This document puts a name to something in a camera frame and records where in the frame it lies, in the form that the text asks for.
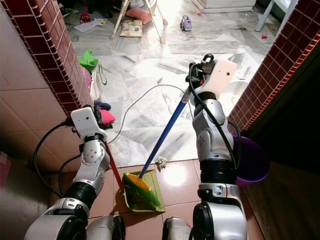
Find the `red toy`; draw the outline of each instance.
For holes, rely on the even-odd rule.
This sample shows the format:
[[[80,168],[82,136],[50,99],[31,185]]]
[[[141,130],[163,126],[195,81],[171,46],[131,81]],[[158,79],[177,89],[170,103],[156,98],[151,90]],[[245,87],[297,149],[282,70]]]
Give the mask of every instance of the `red toy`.
[[[90,15],[88,13],[82,13],[80,15],[80,20],[83,22],[83,23],[89,23],[91,22],[91,18],[90,18]]]

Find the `broom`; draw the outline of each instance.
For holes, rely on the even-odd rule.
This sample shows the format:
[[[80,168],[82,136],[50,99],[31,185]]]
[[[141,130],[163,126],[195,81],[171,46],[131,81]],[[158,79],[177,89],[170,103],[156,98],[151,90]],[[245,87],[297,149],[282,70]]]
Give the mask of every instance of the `broom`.
[[[190,92],[187,89],[184,92],[184,95],[182,96],[182,99],[179,102],[178,106],[174,110],[174,113],[172,114],[169,122],[165,126],[161,136],[156,142],[149,158],[147,159],[145,165],[143,166],[141,173],[139,175],[134,175],[128,172],[123,174],[122,182],[123,182],[123,186],[126,194],[126,199],[129,200],[132,205],[136,205],[136,207],[139,207],[139,204],[141,204],[141,205],[144,205],[144,207],[148,207],[151,209],[155,209],[156,207],[160,206],[160,202],[156,194],[152,191],[151,187],[143,180],[143,176],[146,173],[147,168],[149,167],[151,161],[155,157],[157,151],[159,150],[165,138],[167,137],[169,131],[175,124],[180,113],[184,109],[189,98],[190,98]]]

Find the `toy car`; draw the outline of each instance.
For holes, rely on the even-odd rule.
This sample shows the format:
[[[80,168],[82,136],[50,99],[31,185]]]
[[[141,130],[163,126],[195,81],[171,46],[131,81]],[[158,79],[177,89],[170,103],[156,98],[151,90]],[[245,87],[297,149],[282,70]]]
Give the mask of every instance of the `toy car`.
[[[182,17],[182,20],[180,22],[180,28],[183,30],[183,31],[191,31],[192,29],[192,25],[191,25],[191,19],[189,16],[187,15],[184,15]]]

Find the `white stool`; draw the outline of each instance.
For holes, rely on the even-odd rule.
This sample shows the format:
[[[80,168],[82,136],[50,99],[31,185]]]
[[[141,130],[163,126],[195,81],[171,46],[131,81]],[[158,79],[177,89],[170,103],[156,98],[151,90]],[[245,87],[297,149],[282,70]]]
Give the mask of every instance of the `white stool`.
[[[262,28],[264,27],[264,24],[267,20],[267,17],[271,12],[272,7],[274,6],[274,4],[277,4],[285,12],[285,16],[282,20],[282,23],[281,23],[279,30],[278,30],[276,37],[275,37],[275,38],[277,38],[278,34],[281,32],[282,28],[284,27],[285,23],[287,22],[291,12],[295,8],[297,2],[298,2],[298,0],[271,0],[268,7],[264,11],[262,18],[259,20],[259,22],[256,25],[254,30],[257,32],[260,32],[262,30]]]

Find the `red broom handle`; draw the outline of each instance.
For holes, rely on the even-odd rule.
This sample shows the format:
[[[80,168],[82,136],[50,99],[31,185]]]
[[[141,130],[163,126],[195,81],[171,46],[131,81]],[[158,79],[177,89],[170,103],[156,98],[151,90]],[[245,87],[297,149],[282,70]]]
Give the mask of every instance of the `red broom handle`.
[[[121,177],[120,177],[120,174],[118,172],[114,157],[112,156],[111,151],[109,149],[109,145],[108,145],[108,143],[106,141],[104,142],[104,145],[105,145],[106,152],[108,153],[108,155],[110,157],[110,166],[112,168],[112,171],[113,171],[113,174],[115,176],[115,179],[116,179],[116,181],[117,181],[117,183],[119,185],[120,193],[124,194],[125,193],[124,185],[123,185],[123,183],[121,181]]]

